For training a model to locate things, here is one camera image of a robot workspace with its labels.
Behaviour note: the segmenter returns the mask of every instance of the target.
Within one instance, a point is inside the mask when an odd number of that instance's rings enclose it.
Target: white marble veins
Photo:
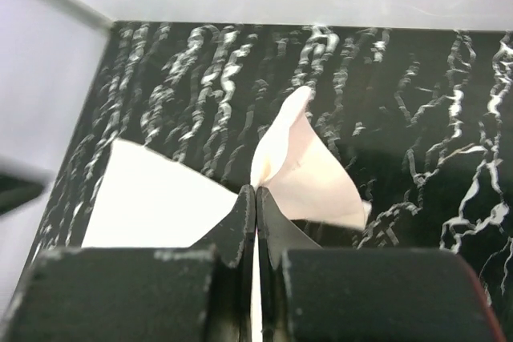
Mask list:
[[[506,32],[119,22],[29,262],[82,243],[114,138],[238,191],[280,105],[308,85],[310,122],[373,211],[363,235],[305,231],[459,253],[511,334],[512,70]]]

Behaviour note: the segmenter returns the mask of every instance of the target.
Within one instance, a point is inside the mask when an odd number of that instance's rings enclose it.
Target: paper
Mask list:
[[[262,291],[260,286],[260,253],[258,249],[258,232],[253,244],[253,270],[251,279],[251,306],[249,316],[251,319],[251,341],[262,342],[263,316]]]
[[[305,115],[310,87],[295,90],[255,150],[251,184],[267,187],[289,219],[307,219],[363,230],[363,203],[344,167],[319,139]]]
[[[180,163],[116,139],[82,247],[189,247],[236,197]]]

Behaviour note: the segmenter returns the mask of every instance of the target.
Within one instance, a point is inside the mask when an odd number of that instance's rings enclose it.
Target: black countertop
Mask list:
[[[282,102],[309,85],[312,126],[373,210],[363,235],[300,225],[321,245],[458,252],[508,333],[512,38],[119,22],[29,260],[82,243],[114,138],[146,143],[238,191]]]

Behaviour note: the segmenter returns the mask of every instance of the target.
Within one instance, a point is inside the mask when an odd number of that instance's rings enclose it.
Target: folded paper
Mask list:
[[[202,174],[116,139],[83,247],[189,247],[236,201]]]
[[[255,150],[251,184],[267,187],[289,219],[362,230],[370,204],[362,202],[344,167],[306,118],[310,87],[295,90]]]

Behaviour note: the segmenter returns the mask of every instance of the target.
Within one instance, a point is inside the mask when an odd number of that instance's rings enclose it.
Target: curled paper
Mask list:
[[[289,219],[362,230],[370,204],[362,202],[344,167],[306,118],[310,87],[295,90],[255,150],[251,184],[267,187]]]

